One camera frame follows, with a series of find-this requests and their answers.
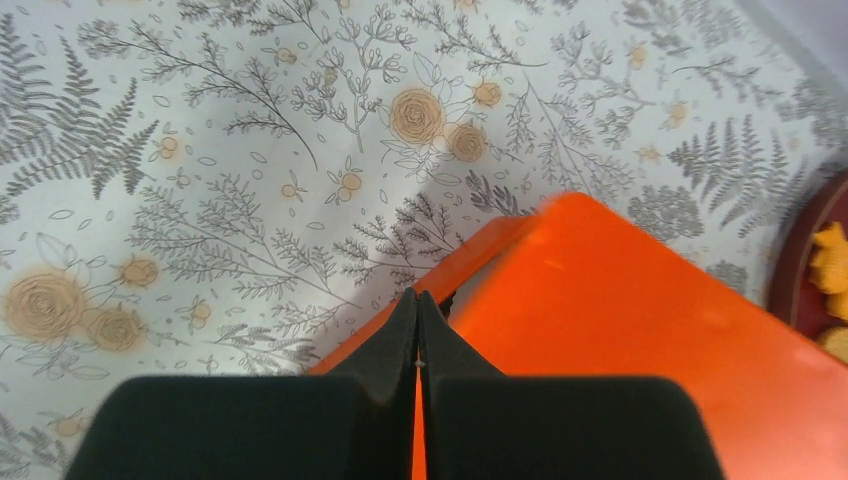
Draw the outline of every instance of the orange plastic box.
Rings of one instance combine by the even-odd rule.
[[[526,225],[451,320],[510,375],[675,380],[730,479],[848,479],[848,368],[589,197]]]

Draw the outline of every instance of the rose print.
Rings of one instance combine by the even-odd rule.
[[[85,308],[79,285],[60,273],[34,275],[17,283],[4,301],[6,325],[39,342],[68,335]]]
[[[483,83],[472,89],[474,102],[484,107],[494,107],[501,101],[501,87],[496,83]]]
[[[450,152],[462,162],[476,162],[486,151],[486,135],[483,130],[469,124],[455,125],[445,127]]]
[[[297,55],[294,52],[289,50],[288,48],[280,48],[276,52],[276,57],[274,58],[274,63],[277,66],[280,66],[279,62],[292,64],[297,61]]]
[[[413,88],[401,92],[392,101],[390,126],[402,140],[426,145],[436,138],[445,124],[439,99],[427,90]]]
[[[135,311],[118,308],[98,311],[86,329],[89,338],[100,348],[123,351],[141,339],[142,325]]]

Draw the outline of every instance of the dark red plate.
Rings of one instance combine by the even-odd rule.
[[[848,172],[839,174],[816,193],[801,211],[780,252],[771,280],[768,311],[806,337],[816,339],[845,322],[827,314],[825,295],[810,282],[813,234],[830,222],[848,230]]]

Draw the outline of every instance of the orange flower print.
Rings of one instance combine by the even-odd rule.
[[[162,150],[159,151],[159,156],[165,160],[174,158],[177,147],[179,147],[177,140],[174,137],[165,137],[162,139],[161,144]]]
[[[194,300],[191,302],[191,306],[181,307],[174,311],[183,314],[180,318],[188,322],[188,331],[192,334],[195,330],[205,327],[206,322],[209,321],[209,317],[212,316],[212,307],[206,303],[206,300],[201,299],[197,295],[195,295]]]
[[[639,155],[639,160],[643,162],[649,161],[653,163],[659,163],[660,159],[662,158],[662,154],[658,152],[657,147],[653,145],[642,147],[636,153]]]
[[[680,128],[689,115],[689,106],[686,102],[677,102],[668,111],[668,126]]]
[[[6,325],[42,343],[66,337],[84,309],[80,286],[59,273],[25,278],[9,290],[3,302]]]
[[[354,192],[362,188],[362,178],[359,176],[360,173],[362,173],[362,170],[353,168],[353,159],[350,155],[348,155],[345,160],[344,171],[339,170],[338,174],[327,172],[327,176],[329,176],[330,180],[338,185],[339,188],[335,193],[330,194],[324,203],[327,204],[335,202],[336,205],[338,205],[339,202],[350,201],[350,199],[353,198]]]
[[[91,427],[92,417],[81,417],[81,408],[71,415],[57,412],[38,412],[38,414],[51,419],[47,425],[53,427],[53,430],[60,437],[72,437]]]
[[[63,418],[56,422],[53,428],[60,437],[72,437],[82,430],[76,418]]]
[[[277,49],[277,60],[291,65],[297,61],[297,55],[288,48],[280,48]]]
[[[283,185],[283,188],[280,189],[280,193],[282,193],[285,198],[297,198],[300,200],[300,203],[303,203],[303,195],[301,195],[301,193],[308,193],[307,190],[305,188],[301,188],[297,184],[297,175],[294,174],[293,170],[289,170],[289,176],[291,176],[292,183]]]
[[[442,104],[427,90],[413,88],[392,100],[389,125],[407,143],[426,145],[432,142],[444,124]]]
[[[120,305],[98,311],[87,328],[88,337],[100,348],[116,352],[139,343],[142,331],[138,313],[124,311]]]
[[[480,0],[455,0],[454,9],[460,9],[465,12],[477,13],[480,7]]]
[[[474,102],[484,107],[494,107],[501,101],[501,87],[496,83],[483,83],[472,89]]]
[[[470,124],[448,124],[445,126],[444,136],[450,153],[462,162],[476,162],[486,151],[485,133]]]
[[[362,179],[355,173],[346,173],[342,177],[342,185],[348,190],[359,190],[362,186]]]
[[[644,45],[637,45],[630,50],[628,58],[630,60],[630,68],[633,70],[641,70],[645,65],[645,61],[648,59],[648,50]]]
[[[121,283],[127,283],[135,287],[146,287],[156,280],[159,275],[159,267],[151,260],[137,260],[133,258],[120,268]]]
[[[206,320],[212,316],[212,307],[204,300],[195,300],[191,307],[191,326],[194,328],[203,328],[206,326]]]

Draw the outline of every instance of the tablecloth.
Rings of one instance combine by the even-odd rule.
[[[303,372],[563,191],[762,302],[848,120],[755,20],[725,0],[2,2],[0,477],[59,477],[129,377]]]

